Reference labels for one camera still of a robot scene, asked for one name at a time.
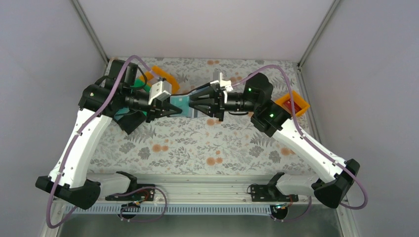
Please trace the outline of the black leather card holder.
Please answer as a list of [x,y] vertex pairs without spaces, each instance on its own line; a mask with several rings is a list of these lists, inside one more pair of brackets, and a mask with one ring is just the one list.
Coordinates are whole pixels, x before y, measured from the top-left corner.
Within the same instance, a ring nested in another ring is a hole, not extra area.
[[193,93],[182,94],[182,95],[172,95],[170,97],[170,103],[180,108],[182,112],[179,114],[170,115],[169,117],[172,117],[172,118],[180,117],[180,118],[191,118],[191,119],[207,117],[206,114],[196,109],[193,109],[189,106],[189,97],[191,95],[193,95]]

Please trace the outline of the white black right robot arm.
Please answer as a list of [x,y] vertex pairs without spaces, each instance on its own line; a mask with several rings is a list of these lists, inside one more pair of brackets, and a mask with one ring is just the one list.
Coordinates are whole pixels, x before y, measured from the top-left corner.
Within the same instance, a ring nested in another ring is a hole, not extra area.
[[286,145],[303,159],[314,175],[279,172],[266,185],[252,185],[253,201],[278,202],[292,195],[315,197],[329,208],[337,208],[354,183],[360,164],[333,155],[299,129],[291,114],[271,99],[273,85],[257,73],[245,83],[242,93],[232,92],[226,81],[206,84],[189,97],[189,107],[209,117],[224,119],[225,112],[252,112],[251,123],[260,132]]

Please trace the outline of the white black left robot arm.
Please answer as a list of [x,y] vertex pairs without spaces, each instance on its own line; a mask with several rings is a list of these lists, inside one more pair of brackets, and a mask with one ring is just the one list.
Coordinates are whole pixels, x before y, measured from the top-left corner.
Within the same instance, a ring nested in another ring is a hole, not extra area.
[[169,102],[179,83],[161,67],[140,68],[133,61],[112,59],[108,69],[83,91],[65,150],[50,173],[36,180],[36,187],[49,194],[48,207],[55,198],[86,210],[100,198],[130,200],[140,195],[141,185],[132,174],[88,174],[100,137],[113,121],[132,133],[144,122],[182,112]]

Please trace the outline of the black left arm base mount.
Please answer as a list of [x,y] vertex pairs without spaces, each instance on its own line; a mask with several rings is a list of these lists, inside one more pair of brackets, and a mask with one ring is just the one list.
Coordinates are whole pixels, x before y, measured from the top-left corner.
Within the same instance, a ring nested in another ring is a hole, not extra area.
[[109,195],[105,197],[106,201],[153,201],[156,192],[155,184],[137,184],[137,186],[123,194]]

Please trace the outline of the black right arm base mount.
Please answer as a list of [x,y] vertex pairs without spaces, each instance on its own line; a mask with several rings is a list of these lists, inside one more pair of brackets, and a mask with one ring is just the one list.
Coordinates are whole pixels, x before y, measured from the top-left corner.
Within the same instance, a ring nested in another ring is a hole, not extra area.
[[253,202],[298,202],[298,195],[284,195],[274,185],[251,184],[247,194]]

